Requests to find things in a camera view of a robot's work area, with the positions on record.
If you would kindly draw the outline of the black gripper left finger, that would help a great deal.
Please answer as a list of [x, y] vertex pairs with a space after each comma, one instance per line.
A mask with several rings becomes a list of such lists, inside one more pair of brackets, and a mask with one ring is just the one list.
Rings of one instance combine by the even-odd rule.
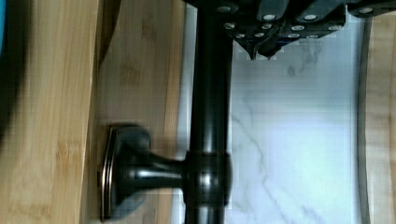
[[222, 29], [255, 60], [258, 54], [270, 59], [285, 25], [285, 0], [219, 0], [215, 4]]

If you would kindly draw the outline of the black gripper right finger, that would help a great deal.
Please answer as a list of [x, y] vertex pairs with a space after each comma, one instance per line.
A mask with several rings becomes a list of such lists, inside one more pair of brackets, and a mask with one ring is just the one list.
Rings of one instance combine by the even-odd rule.
[[346, 23], [345, 0], [273, 0], [270, 7], [282, 6], [281, 16], [268, 21], [261, 5], [262, 29], [270, 26], [267, 37], [258, 46], [257, 52], [271, 58], [284, 46], [302, 38], [321, 38], [341, 29]]

